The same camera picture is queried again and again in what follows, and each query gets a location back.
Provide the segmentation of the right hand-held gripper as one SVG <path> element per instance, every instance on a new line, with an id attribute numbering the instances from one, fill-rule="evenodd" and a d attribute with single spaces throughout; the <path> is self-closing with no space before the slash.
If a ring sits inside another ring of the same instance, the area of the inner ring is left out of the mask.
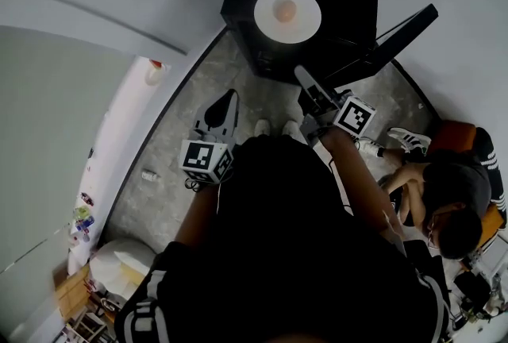
<path id="1" fill-rule="evenodd" d="M 303 113 L 300 131 L 309 146 L 332 127 L 343 129 L 354 139 L 362 137 L 376 109 L 354 94 L 334 94 L 319 83 L 302 65 L 294 69 L 302 90 L 298 104 Z"/>

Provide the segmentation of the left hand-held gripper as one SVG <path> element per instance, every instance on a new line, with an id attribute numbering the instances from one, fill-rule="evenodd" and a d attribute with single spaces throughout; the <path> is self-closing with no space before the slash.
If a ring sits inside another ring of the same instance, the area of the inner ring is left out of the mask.
<path id="1" fill-rule="evenodd" d="M 179 168 L 198 183 L 219 184 L 232 170 L 239 95 L 234 89 L 216 94 L 195 115 L 194 129 L 182 142 Z"/>

